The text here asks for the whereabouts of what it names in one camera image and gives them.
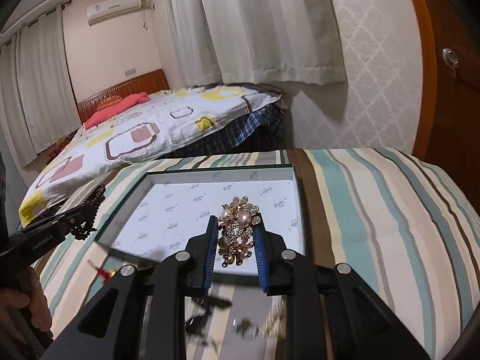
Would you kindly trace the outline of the person's left hand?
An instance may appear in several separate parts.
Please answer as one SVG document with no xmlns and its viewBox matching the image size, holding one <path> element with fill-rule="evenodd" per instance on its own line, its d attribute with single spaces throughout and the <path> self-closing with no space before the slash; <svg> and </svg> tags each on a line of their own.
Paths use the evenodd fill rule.
<svg viewBox="0 0 480 360">
<path fill-rule="evenodd" d="M 19 282 L 21 290 L 1 289 L 1 328 L 13 339 L 26 344 L 26 339 L 16 327 L 8 309 L 29 308 L 32 325 L 43 332 L 50 330 L 52 317 L 37 271 L 32 267 L 23 270 L 19 273 Z"/>
</svg>

